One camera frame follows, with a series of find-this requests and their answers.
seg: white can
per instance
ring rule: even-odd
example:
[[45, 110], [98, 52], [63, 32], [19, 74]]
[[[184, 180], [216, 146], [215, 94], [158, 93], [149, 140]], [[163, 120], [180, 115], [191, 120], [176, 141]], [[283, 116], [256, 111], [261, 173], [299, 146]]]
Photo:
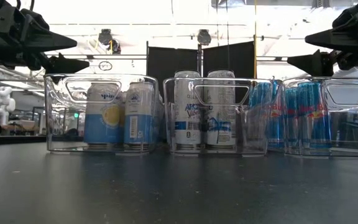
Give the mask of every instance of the white can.
[[129, 85], [125, 102], [125, 144], [133, 148], [147, 147], [155, 139], [154, 98], [152, 83], [136, 82]]
[[92, 83], [86, 96], [84, 142], [90, 145], [122, 143], [122, 98], [115, 83]]
[[[175, 78], [201, 78], [199, 73], [191, 70], [176, 72]], [[175, 80], [175, 142], [178, 149], [191, 149], [201, 144], [201, 97], [198, 84], [193, 80]]]
[[[228, 70], [216, 70], [210, 72], [208, 78], [234, 78], [234, 74]], [[204, 86], [204, 101], [208, 105], [205, 114], [207, 122], [207, 147], [213, 149], [232, 149], [236, 145], [236, 109], [229, 105], [235, 103], [235, 91], [234, 87], [219, 85], [234, 86], [235, 82], [229, 80], [207, 80], [206, 84]]]

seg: table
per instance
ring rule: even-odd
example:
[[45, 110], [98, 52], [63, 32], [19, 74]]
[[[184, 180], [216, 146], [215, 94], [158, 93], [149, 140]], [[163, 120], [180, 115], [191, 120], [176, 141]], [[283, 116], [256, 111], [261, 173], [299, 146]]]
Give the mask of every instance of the table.
[[0, 146], [0, 223], [358, 223], [358, 159]]

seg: can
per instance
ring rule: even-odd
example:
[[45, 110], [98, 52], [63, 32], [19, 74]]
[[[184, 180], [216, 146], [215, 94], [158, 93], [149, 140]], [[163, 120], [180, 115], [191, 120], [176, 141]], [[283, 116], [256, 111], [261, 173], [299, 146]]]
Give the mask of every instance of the can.
[[287, 146], [290, 149], [299, 149], [299, 117], [298, 117], [298, 88], [292, 87], [285, 90], [285, 122]]
[[306, 82], [298, 85], [301, 144], [311, 155], [329, 155], [331, 132], [329, 114], [323, 101], [321, 84]]
[[[175, 78], [201, 78], [196, 71], [176, 72]], [[195, 80], [175, 80], [175, 142], [177, 149], [199, 148], [201, 145], [201, 91]]]
[[86, 96], [84, 142], [90, 147], [122, 143], [122, 97], [115, 83], [92, 83]]
[[125, 104], [124, 143], [131, 149], [147, 149], [154, 140], [155, 92], [152, 83], [129, 85]]
[[270, 119], [272, 84], [260, 82], [250, 89], [249, 110], [247, 112], [247, 140], [257, 144], [266, 138], [267, 121]]
[[283, 152], [284, 143], [284, 116], [283, 99], [280, 80], [273, 80], [272, 107], [270, 119], [267, 126], [267, 145], [268, 149]]
[[206, 145], [209, 149], [233, 149], [236, 145], [236, 94], [234, 91], [234, 73], [229, 70], [209, 72], [208, 78], [222, 80], [206, 80], [204, 101], [208, 105], [205, 120], [207, 122]]

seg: yellow cable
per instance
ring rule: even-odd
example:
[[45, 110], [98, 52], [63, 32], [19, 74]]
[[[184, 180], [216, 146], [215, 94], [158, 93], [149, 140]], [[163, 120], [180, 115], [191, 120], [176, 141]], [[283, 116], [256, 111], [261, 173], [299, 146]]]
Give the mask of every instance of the yellow cable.
[[256, 11], [256, 5], [257, 5], [257, 0], [255, 0], [255, 36], [254, 36], [254, 78], [256, 78], [256, 67], [257, 67], [257, 62], [256, 62], [256, 40], [257, 40], [257, 36], [256, 36], [256, 30], [257, 30], [257, 11]]

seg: black divider screen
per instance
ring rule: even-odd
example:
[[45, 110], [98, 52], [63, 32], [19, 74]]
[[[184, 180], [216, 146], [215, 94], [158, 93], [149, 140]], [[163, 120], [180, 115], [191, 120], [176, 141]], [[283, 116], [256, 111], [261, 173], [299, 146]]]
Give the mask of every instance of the black divider screen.
[[[203, 76], [217, 69], [232, 70], [236, 78], [254, 77], [254, 42], [231, 44], [203, 49]], [[246, 93], [245, 88], [236, 88], [236, 102]]]
[[147, 75], [158, 80], [158, 88], [164, 97], [162, 82], [173, 78], [177, 70], [197, 70], [197, 50], [149, 47]]

